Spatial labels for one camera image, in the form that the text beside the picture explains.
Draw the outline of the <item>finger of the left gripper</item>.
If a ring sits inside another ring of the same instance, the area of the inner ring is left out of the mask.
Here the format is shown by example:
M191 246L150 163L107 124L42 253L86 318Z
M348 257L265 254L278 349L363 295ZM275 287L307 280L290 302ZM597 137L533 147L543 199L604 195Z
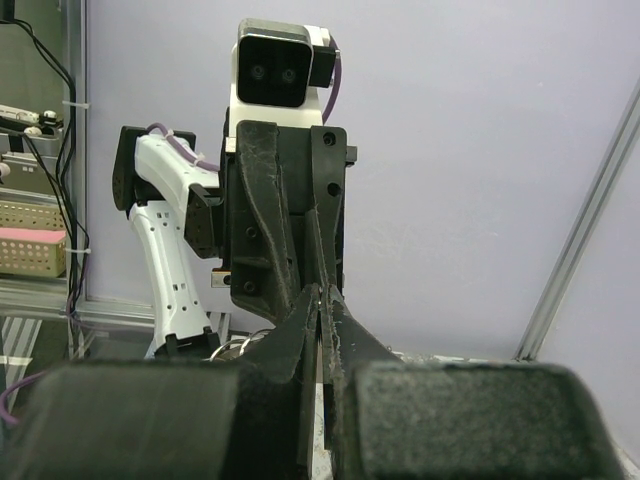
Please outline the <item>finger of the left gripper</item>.
M236 127L240 179L268 260L260 297L269 320L285 319L300 292L278 134L274 123L244 120Z
M307 278L343 290L344 189L347 133L340 127L310 130L310 209L305 214Z

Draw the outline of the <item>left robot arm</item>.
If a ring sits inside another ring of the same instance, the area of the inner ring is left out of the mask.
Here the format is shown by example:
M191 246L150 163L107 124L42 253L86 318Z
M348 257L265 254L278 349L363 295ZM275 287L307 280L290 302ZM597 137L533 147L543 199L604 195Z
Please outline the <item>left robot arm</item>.
M196 292L189 255L218 258L233 304L266 319L237 357L315 357L323 314L343 286L347 132L244 120L212 169L195 137L158 124L121 130L113 197L138 235L154 302L153 358L219 362L227 343Z

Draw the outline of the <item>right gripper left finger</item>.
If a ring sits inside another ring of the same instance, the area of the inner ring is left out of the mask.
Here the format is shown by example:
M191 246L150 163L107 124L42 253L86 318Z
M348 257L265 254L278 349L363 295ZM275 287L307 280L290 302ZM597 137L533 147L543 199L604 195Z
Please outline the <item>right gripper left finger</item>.
M76 361L44 374L5 479L306 479L319 289L242 356Z

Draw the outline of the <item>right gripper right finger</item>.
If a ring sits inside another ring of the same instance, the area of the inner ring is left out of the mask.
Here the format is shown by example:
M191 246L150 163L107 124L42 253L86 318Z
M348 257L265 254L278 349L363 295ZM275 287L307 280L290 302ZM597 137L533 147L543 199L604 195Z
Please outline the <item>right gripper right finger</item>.
M401 360L321 295L332 472L338 479L620 479L599 408L546 363Z

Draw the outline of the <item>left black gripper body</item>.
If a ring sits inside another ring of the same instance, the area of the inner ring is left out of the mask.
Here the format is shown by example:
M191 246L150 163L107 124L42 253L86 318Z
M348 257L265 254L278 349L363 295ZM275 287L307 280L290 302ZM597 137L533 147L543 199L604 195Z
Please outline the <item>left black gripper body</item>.
M301 292L308 284L318 284L307 278L310 268L307 266L305 226L305 214L310 209L310 130L314 126L298 128L277 125L277 127L278 156L284 175ZM227 152L222 157L222 224L216 244L224 268L231 273L232 302L242 310L267 319L261 315L267 307L260 297L260 287L265 280L268 260L260 230L251 214L243 190L236 161L236 144L234 152ZM347 144L345 189L346 171L354 165L356 157L356 148Z

